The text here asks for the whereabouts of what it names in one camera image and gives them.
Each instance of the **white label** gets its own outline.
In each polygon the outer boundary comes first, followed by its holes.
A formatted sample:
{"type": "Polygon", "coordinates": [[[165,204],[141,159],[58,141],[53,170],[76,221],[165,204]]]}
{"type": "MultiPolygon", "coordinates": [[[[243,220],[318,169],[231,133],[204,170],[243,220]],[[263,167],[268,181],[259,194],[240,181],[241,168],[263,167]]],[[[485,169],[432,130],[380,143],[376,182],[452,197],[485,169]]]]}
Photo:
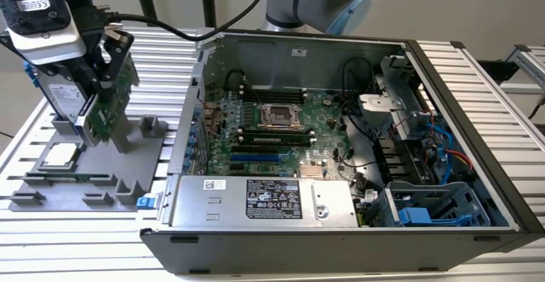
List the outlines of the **white label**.
{"type": "Polygon", "coordinates": [[[279,138],[260,138],[260,137],[255,137],[255,138],[253,138],[253,142],[267,142],[267,143],[272,142],[272,143],[279,143],[279,142],[281,142],[281,139],[279,139],[279,138]]]}
{"type": "Polygon", "coordinates": [[[78,88],[68,84],[49,84],[49,90],[64,115],[70,120],[74,120],[85,104],[85,98],[82,98],[78,88]]]}
{"type": "Polygon", "coordinates": [[[44,10],[50,7],[49,0],[21,0],[17,1],[18,10],[24,12],[44,10]]]}
{"type": "Polygon", "coordinates": [[[225,189],[225,180],[204,180],[203,189],[225,189]]]}
{"type": "Polygon", "coordinates": [[[306,49],[292,49],[291,50],[291,56],[292,57],[306,57],[307,56],[307,50],[306,49]]]}

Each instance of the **blue latch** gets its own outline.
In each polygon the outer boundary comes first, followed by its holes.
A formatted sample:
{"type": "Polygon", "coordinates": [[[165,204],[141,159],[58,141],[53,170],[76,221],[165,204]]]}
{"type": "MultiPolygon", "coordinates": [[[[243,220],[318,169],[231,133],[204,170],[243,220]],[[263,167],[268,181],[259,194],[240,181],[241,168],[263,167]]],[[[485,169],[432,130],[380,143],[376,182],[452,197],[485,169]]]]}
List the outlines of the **blue latch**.
{"type": "Polygon", "coordinates": [[[139,210],[152,210],[155,209],[155,198],[139,197],[136,201],[136,209],[139,210]]]}
{"type": "Polygon", "coordinates": [[[472,216],[466,214],[454,219],[431,219],[424,207],[406,207],[398,211],[404,226],[466,226],[472,216]]]}
{"type": "Polygon", "coordinates": [[[25,61],[25,62],[22,62],[22,66],[24,66],[24,72],[26,73],[28,77],[30,78],[33,86],[40,87],[40,81],[37,81],[37,78],[34,76],[34,72],[32,70],[30,63],[28,63],[25,61]]]}

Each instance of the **capacitor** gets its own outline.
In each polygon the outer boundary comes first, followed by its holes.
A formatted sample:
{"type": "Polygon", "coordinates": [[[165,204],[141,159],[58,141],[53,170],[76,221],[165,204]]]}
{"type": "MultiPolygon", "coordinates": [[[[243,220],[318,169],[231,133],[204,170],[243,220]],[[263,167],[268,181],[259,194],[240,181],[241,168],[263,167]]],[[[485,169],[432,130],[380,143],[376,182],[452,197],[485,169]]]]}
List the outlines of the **capacitor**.
{"type": "Polygon", "coordinates": [[[185,148],[185,157],[191,157],[195,153],[195,150],[189,147],[185,148]]]}
{"type": "Polygon", "coordinates": [[[324,100],[322,100],[322,105],[323,105],[324,107],[331,107],[331,105],[332,105],[332,100],[326,98],[324,100]]]}
{"type": "Polygon", "coordinates": [[[187,169],[191,167],[191,160],[189,159],[184,159],[184,164],[183,164],[183,168],[187,169]]]}
{"type": "Polygon", "coordinates": [[[187,139],[187,145],[193,146],[196,144],[196,137],[189,137],[187,139]]]}

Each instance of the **robotic arm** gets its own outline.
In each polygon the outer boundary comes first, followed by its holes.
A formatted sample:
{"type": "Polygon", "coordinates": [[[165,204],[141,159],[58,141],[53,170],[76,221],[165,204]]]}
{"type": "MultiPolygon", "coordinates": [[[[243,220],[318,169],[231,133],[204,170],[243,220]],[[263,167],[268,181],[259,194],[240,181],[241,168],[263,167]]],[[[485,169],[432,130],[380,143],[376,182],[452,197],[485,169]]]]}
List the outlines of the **robotic arm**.
{"type": "Polygon", "coordinates": [[[110,26],[106,8],[92,0],[0,0],[0,6],[8,28],[0,43],[28,62],[57,121],[72,124],[86,145],[97,145],[125,118],[137,83],[128,53],[133,37],[110,26]]]}
{"type": "Polygon", "coordinates": [[[303,32],[304,25],[326,34],[351,34],[363,21],[371,0],[267,0],[261,29],[303,32]]]}

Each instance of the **green circuit board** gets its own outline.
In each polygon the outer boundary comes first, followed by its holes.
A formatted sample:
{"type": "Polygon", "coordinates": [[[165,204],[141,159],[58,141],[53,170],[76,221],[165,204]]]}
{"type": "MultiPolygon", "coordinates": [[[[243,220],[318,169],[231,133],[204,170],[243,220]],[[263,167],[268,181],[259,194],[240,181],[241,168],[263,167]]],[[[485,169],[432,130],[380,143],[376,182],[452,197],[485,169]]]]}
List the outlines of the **green circuit board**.
{"type": "Polygon", "coordinates": [[[92,132],[102,142],[108,141],[127,108],[132,81],[136,79],[133,66],[132,59],[127,57],[112,88],[106,90],[106,94],[98,94],[96,104],[88,114],[92,132]]]}
{"type": "MultiPolygon", "coordinates": [[[[315,92],[308,93],[304,103],[296,106],[300,128],[299,131],[312,130],[316,141],[310,147],[291,147],[284,145],[268,145],[277,149],[279,162],[237,162],[231,160],[231,147],[237,146],[236,130],[239,126],[249,130],[260,130],[264,134],[267,130],[259,127],[261,123],[261,106],[268,103],[243,102],[235,92],[225,92],[221,89],[207,91],[207,103],[217,104],[217,124],[209,132],[209,160],[208,175],[260,175],[280,177],[300,177],[296,173],[303,167],[320,167],[324,179],[338,180],[338,162],[332,159],[336,149],[344,153],[348,149],[348,137],[346,131],[339,130],[340,108],[336,103],[324,105],[323,100],[332,101],[332,95],[315,92]],[[243,165],[243,169],[232,170],[231,164],[243,165]]],[[[342,172],[344,177],[351,177],[351,170],[346,168],[342,172]]]]}

